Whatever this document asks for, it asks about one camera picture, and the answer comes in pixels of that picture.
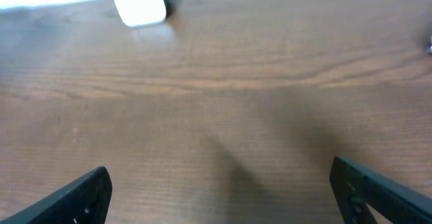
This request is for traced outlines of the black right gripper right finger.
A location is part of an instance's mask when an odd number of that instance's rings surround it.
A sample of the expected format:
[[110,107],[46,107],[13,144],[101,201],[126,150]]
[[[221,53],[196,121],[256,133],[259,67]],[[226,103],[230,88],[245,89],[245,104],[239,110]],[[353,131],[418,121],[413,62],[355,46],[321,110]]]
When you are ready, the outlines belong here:
[[431,224],[431,199],[345,157],[335,157],[329,181],[345,224],[376,224],[370,208],[391,223]]

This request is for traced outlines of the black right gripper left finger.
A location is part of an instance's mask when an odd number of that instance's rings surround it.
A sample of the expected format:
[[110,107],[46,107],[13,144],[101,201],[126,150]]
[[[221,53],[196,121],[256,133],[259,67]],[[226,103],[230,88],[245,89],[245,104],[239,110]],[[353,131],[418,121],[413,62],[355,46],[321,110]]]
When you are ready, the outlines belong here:
[[108,170],[97,167],[1,224],[104,224],[112,195]]

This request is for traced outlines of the red blue noodle packet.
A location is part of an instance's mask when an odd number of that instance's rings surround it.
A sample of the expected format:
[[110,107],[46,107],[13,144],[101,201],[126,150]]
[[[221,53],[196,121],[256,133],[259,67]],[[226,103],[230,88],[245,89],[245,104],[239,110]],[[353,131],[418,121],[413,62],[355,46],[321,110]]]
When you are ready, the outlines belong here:
[[426,54],[432,55],[432,36],[429,39],[429,44],[427,45]]

